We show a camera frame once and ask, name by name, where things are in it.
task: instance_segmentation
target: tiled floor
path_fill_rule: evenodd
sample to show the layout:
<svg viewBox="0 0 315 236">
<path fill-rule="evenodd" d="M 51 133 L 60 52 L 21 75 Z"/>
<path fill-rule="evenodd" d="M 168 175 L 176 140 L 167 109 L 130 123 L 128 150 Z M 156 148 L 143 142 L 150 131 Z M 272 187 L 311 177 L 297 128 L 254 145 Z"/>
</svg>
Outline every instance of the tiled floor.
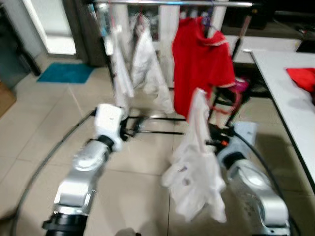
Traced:
<svg viewBox="0 0 315 236">
<path fill-rule="evenodd" d="M 45 68 L 52 61 L 43 59 L 41 66 Z M 0 215 L 15 206 L 39 161 L 72 125 L 98 103 L 114 102 L 106 68 L 95 69 L 84 85 L 36 83 L 36 78 L 29 75 L 17 85 L 16 93 L 17 103 L 0 119 Z M 138 108 L 133 113 L 152 106 L 141 94 L 133 105 Z M 315 235 L 315 197 L 272 102 L 252 98 L 236 119 L 259 124 L 256 147 L 278 178 L 302 235 Z M 146 129 L 158 130 L 185 131 L 186 126 L 182 122 L 146 123 Z M 19 236 L 44 235 L 41 223 L 51 214 L 59 182 L 68 172 L 73 154 L 93 133 L 91 119 L 41 173 L 23 208 Z M 168 190 L 160 185 L 160 176 L 180 140 L 181 136 L 140 134 L 125 143 L 122 152 L 113 154 L 99 181 L 85 235 L 113 236 L 129 227 L 144 236 L 250 235 L 229 188 L 222 194 L 226 224 L 210 219 L 206 210 L 191 223 L 176 214 Z M 251 159 L 260 166 L 253 155 Z M 8 235 L 6 229 L 0 225 L 0 236 Z"/>
</svg>

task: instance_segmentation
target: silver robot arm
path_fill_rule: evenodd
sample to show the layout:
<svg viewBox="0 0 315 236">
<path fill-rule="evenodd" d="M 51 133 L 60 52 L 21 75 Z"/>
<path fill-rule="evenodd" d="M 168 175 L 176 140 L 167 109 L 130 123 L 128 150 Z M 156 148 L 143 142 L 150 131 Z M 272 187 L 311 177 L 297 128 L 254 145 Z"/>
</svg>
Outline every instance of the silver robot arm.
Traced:
<svg viewBox="0 0 315 236">
<path fill-rule="evenodd" d="M 100 104 L 95 115 L 95 139 L 74 156 L 72 168 L 59 185 L 54 213 L 43 223 L 47 236 L 82 236 L 97 189 L 97 181 L 110 153 L 122 149 L 120 138 L 123 110 Z"/>
<path fill-rule="evenodd" d="M 254 144 L 255 123 L 236 122 L 234 130 Z M 217 157 L 227 169 L 230 187 L 240 200 L 252 235 L 289 236 L 288 209 L 272 189 L 268 177 L 248 160 L 249 152 L 246 144 L 233 136 Z"/>
</svg>

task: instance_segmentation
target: clothes rack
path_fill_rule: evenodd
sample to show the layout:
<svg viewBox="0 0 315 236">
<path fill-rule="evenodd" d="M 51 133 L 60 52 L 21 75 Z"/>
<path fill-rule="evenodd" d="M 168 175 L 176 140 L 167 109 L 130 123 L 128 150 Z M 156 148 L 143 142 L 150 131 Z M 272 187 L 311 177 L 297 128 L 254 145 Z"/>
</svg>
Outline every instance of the clothes rack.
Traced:
<svg viewBox="0 0 315 236">
<path fill-rule="evenodd" d="M 224 7 L 236 7 L 236 8 L 249 8 L 248 16 L 246 16 L 243 26 L 241 28 L 240 34 L 236 41 L 233 57 L 238 52 L 240 45 L 242 44 L 243 37 L 246 34 L 247 28 L 251 22 L 252 14 L 257 13 L 257 8 L 259 4 L 252 2 L 223 2 L 223 1 L 200 1 L 200 0 L 184 0 L 184 1 L 169 1 L 169 0 L 87 0 L 87 4 L 97 5 L 100 3 L 108 4 L 127 4 L 127 5 L 146 5 L 146 6 L 159 6 L 159 5 L 169 5 L 169 6 L 224 6 Z M 112 88 L 114 90 L 114 74 L 111 69 L 111 58 L 110 55 L 106 53 L 107 66 L 109 68 Z M 184 118 L 162 118 L 162 117 L 144 117 L 144 116 L 129 116 L 129 119 L 150 119 L 150 120 L 169 120 L 169 121 L 186 121 Z M 173 134 L 173 135 L 183 135 L 183 132 L 168 132 L 168 131 L 154 131 L 154 130 L 140 130 L 139 133 L 155 133 L 155 134 Z"/>
</svg>

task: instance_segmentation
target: black cable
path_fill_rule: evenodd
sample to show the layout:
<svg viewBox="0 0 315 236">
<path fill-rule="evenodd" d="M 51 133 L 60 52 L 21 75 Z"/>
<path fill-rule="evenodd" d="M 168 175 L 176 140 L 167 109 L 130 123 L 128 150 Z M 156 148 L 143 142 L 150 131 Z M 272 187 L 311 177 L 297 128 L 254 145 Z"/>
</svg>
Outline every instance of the black cable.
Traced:
<svg viewBox="0 0 315 236">
<path fill-rule="evenodd" d="M 72 127 L 64 136 L 63 138 L 54 146 L 54 148 L 48 153 L 46 158 L 40 163 L 32 177 L 30 178 L 29 182 L 27 183 L 24 192 L 16 205 L 16 208 L 14 212 L 9 215 L 5 216 L 0 219 L 0 223 L 3 223 L 5 221 L 13 220 L 11 229 L 10 229 L 10 236 L 16 236 L 16 228 L 17 228 L 17 222 L 21 213 L 22 206 L 26 200 L 26 197 L 32 188 L 35 180 L 37 179 L 39 173 L 42 171 L 42 169 L 45 167 L 45 165 L 48 163 L 48 161 L 51 159 L 51 157 L 55 154 L 55 152 L 61 147 L 61 145 L 70 137 L 70 135 L 79 128 L 90 116 L 93 116 L 95 111 L 89 112 L 85 117 L 83 117 L 74 127 Z"/>
<path fill-rule="evenodd" d="M 271 179 L 271 181 L 272 181 L 276 191 L 278 192 L 279 196 L 284 200 L 284 194 L 283 194 L 283 191 L 279 187 L 278 181 L 276 180 L 275 176 L 273 175 L 273 173 L 271 172 L 271 170 L 267 166 L 267 163 L 262 158 L 262 156 L 259 154 L 257 149 L 253 145 L 251 145 L 249 142 L 247 142 L 247 140 L 244 139 L 240 134 L 236 133 L 234 130 L 233 130 L 233 134 L 236 137 L 238 137 L 240 140 L 242 140 L 252 150 L 252 152 L 257 156 L 257 158 L 259 159 L 260 163 L 263 165 L 263 167 L 267 171 L 267 174 L 270 177 L 270 179 Z M 296 221 L 291 217 L 290 214 L 289 214 L 289 223 L 295 227 L 298 236 L 301 236 L 301 231 L 300 231 Z"/>
</svg>

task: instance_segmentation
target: white cloth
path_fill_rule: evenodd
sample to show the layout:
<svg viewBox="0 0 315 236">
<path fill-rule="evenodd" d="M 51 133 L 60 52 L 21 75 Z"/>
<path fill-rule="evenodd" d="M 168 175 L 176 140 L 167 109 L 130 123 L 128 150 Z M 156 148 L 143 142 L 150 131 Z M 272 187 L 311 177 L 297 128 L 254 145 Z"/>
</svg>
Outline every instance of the white cloth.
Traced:
<svg viewBox="0 0 315 236">
<path fill-rule="evenodd" d="M 117 39 L 117 31 L 113 30 L 113 73 L 116 106 L 125 110 L 124 118 L 129 114 L 129 100 L 134 97 L 133 86 L 126 69 L 125 61 Z"/>
<path fill-rule="evenodd" d="M 225 222 L 225 206 L 221 191 L 225 183 L 212 146 L 208 129 L 209 107 L 205 92 L 196 89 L 189 112 L 189 127 L 173 154 L 172 166 L 162 176 L 176 204 L 176 212 L 191 221 L 207 203 L 209 214 Z"/>
<path fill-rule="evenodd" d="M 143 86 L 145 93 L 157 95 L 154 102 L 162 111 L 167 114 L 174 112 L 171 95 L 158 63 L 149 27 L 145 27 L 135 47 L 131 79 L 134 88 Z"/>
</svg>

